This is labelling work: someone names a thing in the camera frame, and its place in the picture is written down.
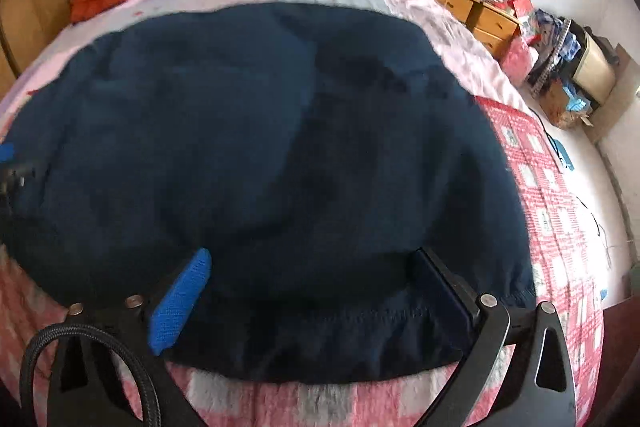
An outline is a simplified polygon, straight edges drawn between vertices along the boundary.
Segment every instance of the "wooden wardrobe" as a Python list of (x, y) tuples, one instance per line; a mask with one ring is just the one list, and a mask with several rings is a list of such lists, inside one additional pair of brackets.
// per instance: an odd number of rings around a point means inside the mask
[(69, 22), (68, 0), (0, 0), (0, 98)]

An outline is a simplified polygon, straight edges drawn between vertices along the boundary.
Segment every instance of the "wooden nightstand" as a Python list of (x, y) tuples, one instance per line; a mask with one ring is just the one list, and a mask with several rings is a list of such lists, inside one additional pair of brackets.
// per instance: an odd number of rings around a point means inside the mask
[(482, 42), (494, 58), (501, 58), (518, 30), (518, 20), (482, 0), (436, 0)]

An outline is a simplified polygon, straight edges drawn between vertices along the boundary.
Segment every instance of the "red and white checkered fabric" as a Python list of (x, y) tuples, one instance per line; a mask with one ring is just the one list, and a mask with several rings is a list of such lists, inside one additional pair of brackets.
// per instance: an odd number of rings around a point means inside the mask
[[(527, 218), (531, 262), (539, 300), (558, 309), (572, 357), (577, 425), (588, 418), (602, 349), (602, 309), (594, 267), (575, 212), (575, 200), (530, 116), (494, 100), (478, 98), (504, 147)], [(65, 310), (45, 295), (6, 253), (0, 253), (0, 379), (18, 396), (20, 361), (29, 339), (63, 320)], [(511, 357), (503, 352), (469, 423), (487, 415)], [(41, 357), (35, 404), (45, 425), (52, 351)], [(169, 365), (178, 386), (210, 427), (410, 427), (453, 372), (453, 366), (413, 377), (352, 385), (270, 385), (228, 380)], [(122, 370), (125, 390), (140, 412), (135, 384)]]

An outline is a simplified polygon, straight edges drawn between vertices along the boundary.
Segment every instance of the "black braided cable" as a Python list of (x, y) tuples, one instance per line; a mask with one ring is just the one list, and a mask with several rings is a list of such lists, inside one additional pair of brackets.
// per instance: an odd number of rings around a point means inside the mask
[(20, 403), (30, 426), (37, 427), (33, 407), (33, 375), (38, 357), (45, 347), (63, 337), (84, 337), (111, 349), (129, 367), (138, 387), (142, 404), (142, 420), (145, 427), (161, 427), (160, 405), (149, 373), (140, 359), (118, 339), (99, 328), (87, 324), (52, 324), (35, 335), (22, 358), (20, 368)]

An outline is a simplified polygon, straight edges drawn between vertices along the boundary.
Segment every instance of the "drawer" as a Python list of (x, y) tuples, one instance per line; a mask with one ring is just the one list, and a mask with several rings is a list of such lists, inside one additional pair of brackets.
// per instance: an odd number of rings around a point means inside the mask
[(442, 4), (460, 22), (465, 23), (474, 2), (471, 0), (436, 0)]
[(509, 42), (508, 39), (501, 39), (495, 35), (483, 32), (478, 28), (473, 30), (473, 35), (476, 39), (482, 42), (482, 45), (489, 50), (489, 53), (491, 53), (494, 58), (500, 58), (505, 46)]
[(482, 12), (474, 25), (474, 28), (501, 39), (510, 38), (517, 27), (518, 25), (514, 21), (486, 6), (482, 6)]

